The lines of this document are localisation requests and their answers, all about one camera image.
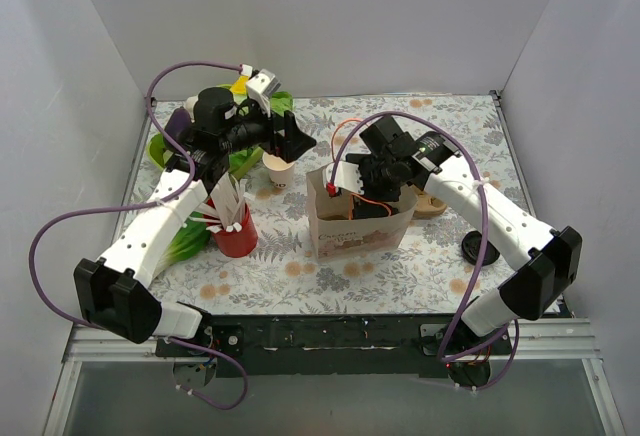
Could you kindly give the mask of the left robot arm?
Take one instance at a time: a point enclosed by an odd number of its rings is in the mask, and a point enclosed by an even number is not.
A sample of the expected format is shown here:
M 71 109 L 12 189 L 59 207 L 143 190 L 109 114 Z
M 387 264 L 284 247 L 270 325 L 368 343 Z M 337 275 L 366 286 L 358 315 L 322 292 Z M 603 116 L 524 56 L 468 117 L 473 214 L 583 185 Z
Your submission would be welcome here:
M 87 322 L 133 343 L 178 337 L 188 354 L 200 356 L 213 342 L 203 311 L 161 302 L 149 290 L 162 256 L 211 192 L 229 181 L 231 154 L 260 147 L 291 163 L 316 141 L 292 111 L 278 114 L 256 96 L 237 103 L 222 87 L 201 91 L 193 109 L 176 109 L 163 129 L 172 155 L 152 198 L 97 260 L 78 263 L 74 282 Z

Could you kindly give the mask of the black paper coffee cup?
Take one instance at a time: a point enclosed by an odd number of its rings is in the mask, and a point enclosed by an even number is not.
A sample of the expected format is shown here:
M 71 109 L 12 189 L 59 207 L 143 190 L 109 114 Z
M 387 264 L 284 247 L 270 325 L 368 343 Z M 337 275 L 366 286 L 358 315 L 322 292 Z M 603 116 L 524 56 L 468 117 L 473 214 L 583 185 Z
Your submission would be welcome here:
M 385 218 L 394 215 L 394 209 L 386 203 L 372 201 L 358 194 L 351 194 L 348 218 L 350 220 Z

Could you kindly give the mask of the single brown pulp carrier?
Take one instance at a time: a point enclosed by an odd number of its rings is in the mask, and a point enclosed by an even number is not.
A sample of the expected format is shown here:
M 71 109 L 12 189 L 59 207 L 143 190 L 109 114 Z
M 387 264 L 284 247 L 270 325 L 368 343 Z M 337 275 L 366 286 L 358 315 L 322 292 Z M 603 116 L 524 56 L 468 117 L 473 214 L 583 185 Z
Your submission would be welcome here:
M 332 213 L 319 214 L 318 218 L 324 221 L 340 221 L 340 220 L 348 220 L 349 216 L 347 213 L 344 213 L 344 212 L 338 212 L 338 213 L 332 212 Z

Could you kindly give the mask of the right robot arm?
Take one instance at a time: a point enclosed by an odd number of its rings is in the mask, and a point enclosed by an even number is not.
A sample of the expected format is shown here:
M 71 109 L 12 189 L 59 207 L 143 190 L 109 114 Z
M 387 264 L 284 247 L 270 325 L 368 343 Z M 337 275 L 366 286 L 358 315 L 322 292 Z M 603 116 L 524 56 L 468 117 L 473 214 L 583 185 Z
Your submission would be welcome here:
M 441 360 L 456 346 L 462 355 L 493 343 L 520 319 L 535 321 L 576 278 L 582 237 L 538 220 L 482 179 L 470 153 L 445 130 L 429 123 L 413 138 L 384 111 L 352 131 L 366 154 L 340 149 L 324 174 L 331 194 L 347 190 L 375 202 L 398 197 L 414 185 L 441 200 L 480 233 L 476 263 L 458 309 L 438 348 Z

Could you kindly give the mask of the kraft paper takeout bag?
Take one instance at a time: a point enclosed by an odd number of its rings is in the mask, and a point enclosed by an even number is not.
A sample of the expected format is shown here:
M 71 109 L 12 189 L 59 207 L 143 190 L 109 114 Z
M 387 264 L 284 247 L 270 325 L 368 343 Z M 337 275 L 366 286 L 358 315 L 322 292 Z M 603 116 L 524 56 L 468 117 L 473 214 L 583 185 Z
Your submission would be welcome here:
M 416 147 L 415 140 L 403 131 L 395 120 L 385 116 L 360 133 L 360 139 L 374 156 L 405 153 Z M 320 261 L 364 255 L 368 252 L 392 250 L 398 247 L 413 217 L 417 197 L 413 189 L 401 189 L 397 202 L 382 202 L 394 209 L 385 218 L 324 221 L 323 213 L 349 212 L 351 193 L 342 190 L 330 197 L 323 185 L 323 166 L 306 174 L 307 213 L 311 240 Z

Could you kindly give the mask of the white paper coffee cup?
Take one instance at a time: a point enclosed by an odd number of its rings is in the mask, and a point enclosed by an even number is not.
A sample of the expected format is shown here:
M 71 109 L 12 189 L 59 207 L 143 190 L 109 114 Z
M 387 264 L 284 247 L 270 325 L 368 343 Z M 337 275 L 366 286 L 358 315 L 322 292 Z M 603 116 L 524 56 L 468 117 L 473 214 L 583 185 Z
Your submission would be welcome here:
M 264 153 L 262 155 L 262 163 L 276 188 L 285 189 L 291 185 L 294 178 L 294 162 L 286 162 L 280 157 Z

